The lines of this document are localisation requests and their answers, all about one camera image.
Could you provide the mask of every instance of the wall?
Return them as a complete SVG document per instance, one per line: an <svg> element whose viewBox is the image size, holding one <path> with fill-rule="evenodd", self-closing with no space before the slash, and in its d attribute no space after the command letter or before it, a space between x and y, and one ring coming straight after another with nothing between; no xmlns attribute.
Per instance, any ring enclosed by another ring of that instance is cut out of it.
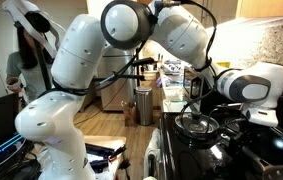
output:
<svg viewBox="0 0 283 180"><path fill-rule="evenodd" d="M46 15L52 21L60 24L67 29L72 20L82 13L87 13L87 5L85 0L29 0L36 4L42 11L47 12ZM0 0L0 9L4 0ZM60 33L60 37L64 36L64 31L54 25ZM54 42L51 34L47 34L50 42ZM7 94L5 90L6 78L6 62L11 52L17 51L18 45L16 41L16 30L10 16L3 11L0 11L0 96Z"/></svg>
<svg viewBox="0 0 283 180"><path fill-rule="evenodd" d="M175 58L153 41L147 42L142 52L143 57L157 59L157 54L163 53L164 59ZM247 68L257 61L283 64L283 17L237 19L218 26L209 55L234 68Z"/></svg>

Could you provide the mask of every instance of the black stove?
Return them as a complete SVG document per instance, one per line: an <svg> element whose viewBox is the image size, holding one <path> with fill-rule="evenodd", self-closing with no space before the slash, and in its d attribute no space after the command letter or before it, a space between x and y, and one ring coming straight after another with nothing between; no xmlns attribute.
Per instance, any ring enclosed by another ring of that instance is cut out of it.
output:
<svg viewBox="0 0 283 180"><path fill-rule="evenodd" d="M261 179L251 159L238 153L242 144L273 165L283 164L283 134L278 128L251 127L253 130L248 129L250 133L245 133L242 141L232 142L230 139L242 129L238 124L230 123L224 131L229 135L227 138L220 137L211 148L195 147L195 141L182 137L176 130L175 119L178 115L162 113L160 130L164 177L161 179ZM219 123L221 125L232 119L224 118Z"/></svg>

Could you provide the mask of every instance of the bag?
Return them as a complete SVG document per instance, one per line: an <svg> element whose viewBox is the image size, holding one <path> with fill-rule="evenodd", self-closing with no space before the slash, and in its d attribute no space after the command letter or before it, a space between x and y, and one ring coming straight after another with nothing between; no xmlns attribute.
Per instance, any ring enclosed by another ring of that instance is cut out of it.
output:
<svg viewBox="0 0 283 180"><path fill-rule="evenodd" d="M136 127L137 124L137 110L135 103L127 103L122 101L121 106L123 108L124 115L124 126L125 127Z"/></svg>

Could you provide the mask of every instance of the stainless steel trash can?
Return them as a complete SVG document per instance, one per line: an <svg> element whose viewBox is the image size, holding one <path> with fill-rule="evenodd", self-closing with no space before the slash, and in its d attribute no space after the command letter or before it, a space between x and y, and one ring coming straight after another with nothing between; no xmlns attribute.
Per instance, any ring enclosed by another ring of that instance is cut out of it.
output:
<svg viewBox="0 0 283 180"><path fill-rule="evenodd" d="M136 103L139 123L147 126L153 122L152 88L149 86L136 87Z"/></svg>

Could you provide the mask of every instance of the person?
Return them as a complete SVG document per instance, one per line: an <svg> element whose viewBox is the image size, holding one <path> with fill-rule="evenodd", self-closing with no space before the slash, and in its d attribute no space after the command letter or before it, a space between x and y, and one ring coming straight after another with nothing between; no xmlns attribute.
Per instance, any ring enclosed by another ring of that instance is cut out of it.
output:
<svg viewBox="0 0 283 180"><path fill-rule="evenodd" d="M11 79L19 78L22 74L26 83L25 94L28 103L37 99L40 94L46 91L44 79L42 76L41 68L37 60L37 53L34 44L34 38L24 29L24 27L17 27L17 38L19 51L13 52L9 55L7 62L7 77L6 83L9 85ZM51 81L51 66L53 58L49 55L47 50L41 45L46 66ZM12 92L21 92L21 87L8 86Z"/></svg>

